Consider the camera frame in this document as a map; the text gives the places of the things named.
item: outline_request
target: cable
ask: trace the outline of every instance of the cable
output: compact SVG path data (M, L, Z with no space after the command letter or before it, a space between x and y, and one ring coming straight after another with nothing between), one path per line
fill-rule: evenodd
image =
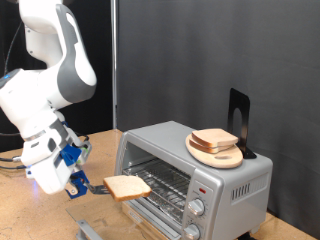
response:
M20 133L0 133L0 137L16 137L20 136Z
M74 131L74 133L77 134L78 137L80 137L80 136L85 137L84 141L89 141L89 139L90 139L89 136L86 135L86 134L78 133L78 132L76 132L76 131Z
M16 156L12 158L0 158L1 162L21 162L21 156Z
M10 158L0 158L1 162L13 162L13 159Z
M0 169L9 169L9 170L19 170L19 169L26 169L26 168L27 167L23 166L23 165L20 165L20 166L14 167L14 168L8 168L8 167L0 166Z
M20 22L19 27L18 27L18 29L17 29L17 31L16 31L16 33L15 33L15 35L14 35L12 41L11 41L10 48L9 48L9 51L8 51L8 55L7 55L7 59L6 59L5 65L4 65L4 75L7 75L7 73L8 73L8 62L9 62L9 58L10 58L11 49L12 49L12 46L13 46L16 38L17 38L18 32L19 32L19 30L21 28L21 25L22 25L22 21Z

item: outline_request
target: oven rack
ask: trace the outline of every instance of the oven rack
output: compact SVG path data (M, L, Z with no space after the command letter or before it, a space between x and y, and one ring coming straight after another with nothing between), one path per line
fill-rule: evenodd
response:
M123 172L142 178L152 189L147 199L181 224L190 176L160 159L131 167Z

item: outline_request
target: table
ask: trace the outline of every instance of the table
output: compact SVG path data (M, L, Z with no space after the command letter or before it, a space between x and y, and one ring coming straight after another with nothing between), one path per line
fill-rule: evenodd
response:
M93 185L101 185L103 178L113 175L121 134L121 131L115 129L90 135L93 150L84 171ZM0 157L11 158L21 155L21 152L21 149L13 150L1 153ZM1 164L14 166L21 163ZM115 204L111 196L88 193L81 198L70 200L65 192L47 195L34 180L25 178L24 170L0 170L0 185L0 240L76 239L78 225L74 220L81 220L81 217L104 239L145 240L141 230L120 211L121 205ZM85 213L90 211L84 209L90 208L95 209L100 217L86 217ZM130 238L126 237L126 233L130 233ZM259 240L316 240L270 214L267 214L266 221L253 237Z

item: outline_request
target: wooden table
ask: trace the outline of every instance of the wooden table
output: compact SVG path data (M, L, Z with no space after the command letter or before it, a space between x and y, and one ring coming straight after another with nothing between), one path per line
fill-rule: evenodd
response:
M110 130L90 135L93 150L84 171L93 185L101 185L103 178L113 175L121 134L119 130ZM1 153L0 157L11 158L21 155L21 152L21 149L9 151ZM1 162L2 166L20 164ZM0 240L76 239L78 226L66 209L76 206L84 208L101 201L101 196L91 193L74 200L70 200L65 192L47 195L34 180L25 177L24 170L0 170L0 186ZM112 205L110 199L106 201L106 207L108 204ZM122 218L126 224L130 223L124 214L104 214L96 224L98 227L112 226L115 217ZM124 240L123 231L129 230L134 233L130 240L140 239L142 233L139 229L133 222L130 226L130 229L120 227L118 230L107 227L110 233L108 239ZM266 221L253 237L259 240L315 239L270 214L267 214Z

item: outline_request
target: bread slice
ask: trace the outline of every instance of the bread slice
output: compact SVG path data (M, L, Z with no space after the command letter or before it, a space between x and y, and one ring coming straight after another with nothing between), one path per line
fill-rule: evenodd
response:
M192 138L202 146L215 148L236 144L238 138L220 128L193 131Z
M108 177L103 180L103 183L116 202L149 197L152 192L152 189L136 176Z
M211 148L211 147L206 147L206 146L201 145L200 143L196 142L193 138L190 138L189 141L190 141L190 146L192 146L200 151L207 152L207 153L218 153L218 152L221 152L223 150L227 150L227 149L231 148L232 146L234 146L234 144L232 144L232 145L223 146L223 147Z

